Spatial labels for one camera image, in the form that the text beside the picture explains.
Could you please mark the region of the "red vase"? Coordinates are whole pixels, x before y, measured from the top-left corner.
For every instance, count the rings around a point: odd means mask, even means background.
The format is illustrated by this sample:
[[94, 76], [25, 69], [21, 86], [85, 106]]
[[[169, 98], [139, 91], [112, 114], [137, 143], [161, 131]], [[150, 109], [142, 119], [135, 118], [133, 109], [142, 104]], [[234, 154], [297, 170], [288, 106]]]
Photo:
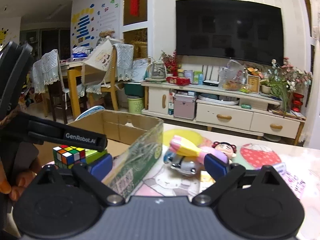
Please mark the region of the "red vase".
[[292, 106], [291, 110], [297, 113], [300, 113], [301, 107], [303, 105], [303, 94], [293, 93], [292, 94]]

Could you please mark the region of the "yellow wooden dining table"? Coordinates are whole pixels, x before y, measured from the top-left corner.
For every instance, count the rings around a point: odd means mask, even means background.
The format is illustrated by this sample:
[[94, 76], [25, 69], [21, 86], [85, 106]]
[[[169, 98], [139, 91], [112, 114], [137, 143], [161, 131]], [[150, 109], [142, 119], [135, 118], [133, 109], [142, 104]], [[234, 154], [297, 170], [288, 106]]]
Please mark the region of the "yellow wooden dining table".
[[[84, 69], [85, 64], [82, 61], [76, 62], [64, 62], [61, 64], [62, 75], [68, 79], [69, 97], [71, 100], [71, 107], [73, 112], [73, 118], [76, 119], [80, 114], [80, 103], [78, 98], [78, 90], [76, 84], [76, 78], [81, 76], [81, 71]], [[104, 93], [110, 93], [112, 99], [112, 106], [115, 111], [118, 110], [118, 102], [116, 91], [119, 88], [116, 87], [116, 63], [111, 63], [111, 79], [110, 83], [103, 85], [101, 91]]]

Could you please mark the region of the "framed certificate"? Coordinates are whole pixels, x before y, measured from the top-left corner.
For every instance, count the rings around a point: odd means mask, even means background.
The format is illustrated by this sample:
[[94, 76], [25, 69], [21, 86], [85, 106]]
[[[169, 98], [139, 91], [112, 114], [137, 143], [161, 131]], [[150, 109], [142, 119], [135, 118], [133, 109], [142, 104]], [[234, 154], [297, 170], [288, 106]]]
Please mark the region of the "framed certificate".
[[254, 75], [247, 76], [248, 89], [251, 93], [259, 94], [260, 92], [260, 77]]

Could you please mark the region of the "potted flower plant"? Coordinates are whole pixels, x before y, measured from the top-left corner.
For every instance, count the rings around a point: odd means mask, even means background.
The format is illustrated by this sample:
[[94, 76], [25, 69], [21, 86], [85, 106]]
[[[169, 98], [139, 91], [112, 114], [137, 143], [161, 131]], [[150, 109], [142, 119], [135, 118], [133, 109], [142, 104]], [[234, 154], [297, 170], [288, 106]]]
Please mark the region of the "potted flower plant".
[[293, 93], [309, 88], [312, 80], [312, 72], [294, 67], [289, 58], [285, 57], [282, 63], [272, 59], [271, 67], [263, 74], [260, 84], [271, 88], [271, 95], [282, 101], [280, 109], [287, 112], [291, 107]]

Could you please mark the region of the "cream tv cabinet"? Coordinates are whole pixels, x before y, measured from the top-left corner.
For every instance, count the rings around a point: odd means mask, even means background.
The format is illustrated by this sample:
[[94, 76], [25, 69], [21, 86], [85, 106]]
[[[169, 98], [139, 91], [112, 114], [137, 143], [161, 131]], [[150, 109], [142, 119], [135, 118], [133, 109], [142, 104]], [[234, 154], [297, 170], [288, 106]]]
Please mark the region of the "cream tv cabinet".
[[[245, 94], [205, 85], [177, 86], [168, 82], [142, 82], [145, 91], [143, 114], [242, 134], [275, 135], [297, 145], [306, 118], [284, 113], [281, 101], [259, 94]], [[196, 96], [193, 120], [174, 117], [174, 96]]]

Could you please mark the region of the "beige tote bag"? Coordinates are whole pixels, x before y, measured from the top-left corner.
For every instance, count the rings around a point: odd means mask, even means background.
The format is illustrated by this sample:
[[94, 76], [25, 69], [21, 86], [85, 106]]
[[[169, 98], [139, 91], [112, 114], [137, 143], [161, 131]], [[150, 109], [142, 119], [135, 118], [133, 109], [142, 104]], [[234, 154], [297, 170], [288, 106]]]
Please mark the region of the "beige tote bag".
[[112, 59], [113, 45], [118, 43], [123, 43], [123, 41], [107, 36], [84, 59], [84, 64], [106, 72]]

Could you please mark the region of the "rubik's cube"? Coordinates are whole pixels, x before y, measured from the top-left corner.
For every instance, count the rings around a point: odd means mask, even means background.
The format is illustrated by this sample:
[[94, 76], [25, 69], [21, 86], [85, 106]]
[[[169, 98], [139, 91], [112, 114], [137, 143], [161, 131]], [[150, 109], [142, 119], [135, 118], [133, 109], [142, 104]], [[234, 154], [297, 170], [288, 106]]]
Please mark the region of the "rubik's cube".
[[86, 151], [74, 146], [56, 146], [53, 148], [53, 158], [58, 168], [71, 169], [77, 163], [86, 163]]

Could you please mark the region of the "red berry branch decoration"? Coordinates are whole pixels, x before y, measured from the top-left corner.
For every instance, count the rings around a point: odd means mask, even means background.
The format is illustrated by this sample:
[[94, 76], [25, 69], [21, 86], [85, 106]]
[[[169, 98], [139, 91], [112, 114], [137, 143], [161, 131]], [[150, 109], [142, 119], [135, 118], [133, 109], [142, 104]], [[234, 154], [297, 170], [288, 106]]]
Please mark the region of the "red berry branch decoration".
[[161, 53], [161, 59], [167, 69], [168, 74], [173, 76], [178, 76], [178, 70], [181, 69], [181, 57], [177, 55], [177, 51], [174, 50], [173, 53], [167, 54], [165, 51]]

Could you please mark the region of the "blue wall sticker chart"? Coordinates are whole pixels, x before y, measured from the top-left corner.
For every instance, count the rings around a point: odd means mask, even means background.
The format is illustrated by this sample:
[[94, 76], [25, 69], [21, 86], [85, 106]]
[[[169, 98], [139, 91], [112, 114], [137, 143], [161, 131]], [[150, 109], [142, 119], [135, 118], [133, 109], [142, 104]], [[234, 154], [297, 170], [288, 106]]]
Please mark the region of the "blue wall sticker chart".
[[93, 48], [95, 39], [95, 5], [92, 3], [88, 7], [72, 13], [71, 17], [71, 47]]

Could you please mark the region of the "pink cartoon box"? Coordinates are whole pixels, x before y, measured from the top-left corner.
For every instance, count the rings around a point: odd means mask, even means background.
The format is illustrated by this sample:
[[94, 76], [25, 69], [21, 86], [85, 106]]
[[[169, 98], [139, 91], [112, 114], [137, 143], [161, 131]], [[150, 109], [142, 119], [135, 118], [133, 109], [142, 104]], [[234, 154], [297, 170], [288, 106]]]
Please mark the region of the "pink cartoon box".
[[284, 172], [282, 175], [283, 180], [287, 183], [289, 188], [295, 194], [298, 199], [301, 199], [303, 191], [305, 189], [305, 181], [292, 175], [290, 172]]

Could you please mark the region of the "dark chair with lace cover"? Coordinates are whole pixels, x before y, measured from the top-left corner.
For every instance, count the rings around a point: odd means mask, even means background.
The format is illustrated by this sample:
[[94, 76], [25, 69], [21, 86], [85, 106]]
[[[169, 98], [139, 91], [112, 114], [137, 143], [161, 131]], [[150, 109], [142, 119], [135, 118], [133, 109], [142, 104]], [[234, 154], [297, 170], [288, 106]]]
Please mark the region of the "dark chair with lace cover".
[[48, 92], [53, 120], [56, 121], [55, 109], [62, 109], [64, 124], [67, 124], [67, 92], [63, 83], [60, 59], [57, 49], [45, 53], [31, 69], [32, 82], [36, 94]]

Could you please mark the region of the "white purple small box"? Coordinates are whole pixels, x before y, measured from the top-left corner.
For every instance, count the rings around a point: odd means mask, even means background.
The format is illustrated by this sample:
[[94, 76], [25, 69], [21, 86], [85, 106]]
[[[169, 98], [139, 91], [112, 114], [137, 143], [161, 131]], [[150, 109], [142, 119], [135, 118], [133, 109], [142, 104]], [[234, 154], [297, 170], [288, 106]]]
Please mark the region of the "white purple small box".
[[272, 167], [280, 174], [284, 175], [286, 173], [286, 165], [285, 163], [278, 163], [272, 165]]

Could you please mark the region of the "pink yellow doll toy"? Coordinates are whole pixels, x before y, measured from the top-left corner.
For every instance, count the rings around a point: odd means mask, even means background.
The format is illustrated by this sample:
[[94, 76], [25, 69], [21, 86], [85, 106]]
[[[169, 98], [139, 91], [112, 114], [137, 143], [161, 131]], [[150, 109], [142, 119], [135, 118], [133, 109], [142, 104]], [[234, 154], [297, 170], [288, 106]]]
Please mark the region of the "pink yellow doll toy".
[[236, 146], [228, 142], [214, 142], [212, 146], [197, 147], [190, 140], [175, 135], [170, 141], [169, 150], [184, 157], [195, 158], [204, 164], [206, 155], [211, 154], [224, 163], [230, 163], [236, 157]]

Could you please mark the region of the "black flat screen television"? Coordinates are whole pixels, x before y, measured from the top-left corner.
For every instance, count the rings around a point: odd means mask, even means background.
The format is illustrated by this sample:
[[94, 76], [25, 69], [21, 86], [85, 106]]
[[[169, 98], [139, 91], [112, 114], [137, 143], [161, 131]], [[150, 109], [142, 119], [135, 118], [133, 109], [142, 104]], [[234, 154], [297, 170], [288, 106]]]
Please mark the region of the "black flat screen television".
[[267, 65], [280, 62], [281, 9], [239, 0], [177, 0], [176, 53]]

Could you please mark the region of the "giraffe height chart sticker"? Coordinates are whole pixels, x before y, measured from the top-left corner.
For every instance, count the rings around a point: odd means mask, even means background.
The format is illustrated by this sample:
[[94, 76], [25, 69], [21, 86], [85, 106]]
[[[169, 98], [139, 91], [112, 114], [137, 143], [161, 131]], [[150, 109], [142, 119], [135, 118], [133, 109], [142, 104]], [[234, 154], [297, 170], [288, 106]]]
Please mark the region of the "giraffe height chart sticker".
[[2, 28], [0, 31], [0, 48], [2, 49], [9, 41], [9, 29]]

